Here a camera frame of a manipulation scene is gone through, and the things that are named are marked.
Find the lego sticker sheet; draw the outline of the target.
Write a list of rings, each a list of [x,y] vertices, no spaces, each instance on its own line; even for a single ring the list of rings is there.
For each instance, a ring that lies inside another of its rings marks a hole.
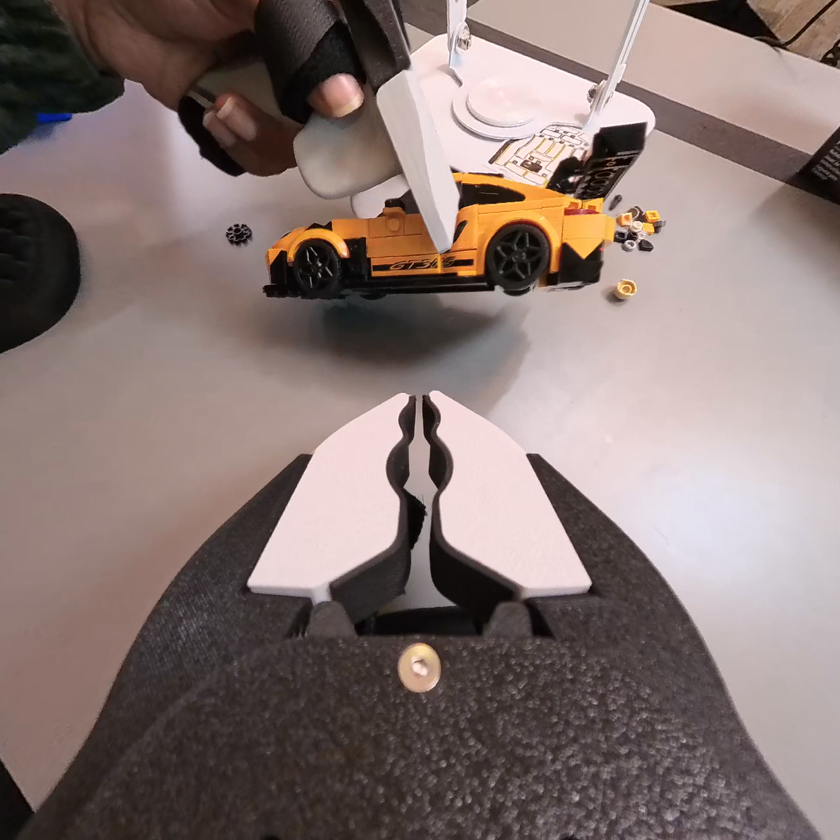
[[[592,135],[575,124],[552,122],[524,139],[505,142],[488,163],[501,176],[545,187],[561,162],[584,161],[592,148]]]

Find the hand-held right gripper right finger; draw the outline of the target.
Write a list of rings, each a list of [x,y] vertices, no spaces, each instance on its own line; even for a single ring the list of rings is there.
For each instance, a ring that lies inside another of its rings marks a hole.
[[[423,397],[429,475],[436,486],[429,557],[449,599],[476,599],[467,571],[502,589],[500,599],[582,595],[592,587],[524,449],[442,392]]]

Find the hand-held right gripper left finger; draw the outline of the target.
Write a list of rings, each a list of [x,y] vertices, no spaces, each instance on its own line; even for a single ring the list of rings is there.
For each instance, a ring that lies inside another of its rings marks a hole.
[[[398,393],[313,451],[248,578],[251,592],[388,601],[403,591],[415,420],[416,398]]]

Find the person's left forearm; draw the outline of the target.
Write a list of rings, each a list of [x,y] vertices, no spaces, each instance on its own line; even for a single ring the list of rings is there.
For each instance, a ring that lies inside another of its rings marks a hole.
[[[1,153],[44,114],[95,112],[124,93],[96,68],[49,2],[1,2]]]

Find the pile of small lego pieces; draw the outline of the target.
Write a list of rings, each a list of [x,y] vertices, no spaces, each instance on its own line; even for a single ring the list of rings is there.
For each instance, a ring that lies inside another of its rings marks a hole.
[[[655,249],[652,237],[661,234],[665,226],[658,211],[633,205],[615,215],[612,241],[626,253],[651,253]]]

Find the yellow and black lego car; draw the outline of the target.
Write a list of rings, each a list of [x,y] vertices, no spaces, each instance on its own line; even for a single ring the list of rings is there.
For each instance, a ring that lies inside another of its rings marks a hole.
[[[438,253],[411,191],[375,217],[292,229],[266,253],[267,298],[366,300],[391,295],[582,289],[599,282],[615,217],[605,199],[643,152],[646,122],[599,129],[584,161],[560,163],[545,187],[497,171],[454,171],[455,241]]]

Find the white monitor stand base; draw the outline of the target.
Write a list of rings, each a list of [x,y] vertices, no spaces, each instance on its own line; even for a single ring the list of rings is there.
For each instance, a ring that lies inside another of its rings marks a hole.
[[[462,172],[493,172],[490,158],[503,145],[503,139],[489,140],[468,132],[456,119],[453,100],[460,99],[460,85],[448,71],[446,35],[438,35],[415,50],[413,68],[433,115],[437,134],[448,164]],[[534,121],[527,135],[551,123],[577,123],[589,111],[586,92],[592,82],[513,50],[476,38],[465,58],[468,84],[485,78],[510,78],[520,85],[520,93],[531,91],[535,98]]]

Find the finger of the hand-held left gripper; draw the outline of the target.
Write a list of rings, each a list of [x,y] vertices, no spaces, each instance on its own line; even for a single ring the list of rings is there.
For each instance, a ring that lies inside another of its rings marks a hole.
[[[414,69],[400,70],[375,101],[428,234],[445,253],[455,241],[459,190]]]

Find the person's left hand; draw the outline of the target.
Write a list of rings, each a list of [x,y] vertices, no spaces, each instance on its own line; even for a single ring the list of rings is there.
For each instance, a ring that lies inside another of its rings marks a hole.
[[[255,31],[257,1],[50,2],[94,68],[140,84],[177,110],[210,69],[232,60]],[[204,111],[198,136],[209,141],[224,172],[281,174],[295,165],[297,126],[277,120],[233,91]]]

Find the lego set box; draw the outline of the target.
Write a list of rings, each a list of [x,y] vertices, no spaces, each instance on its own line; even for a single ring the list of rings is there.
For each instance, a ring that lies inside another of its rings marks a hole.
[[[796,182],[807,192],[839,204],[839,129],[805,163]]]

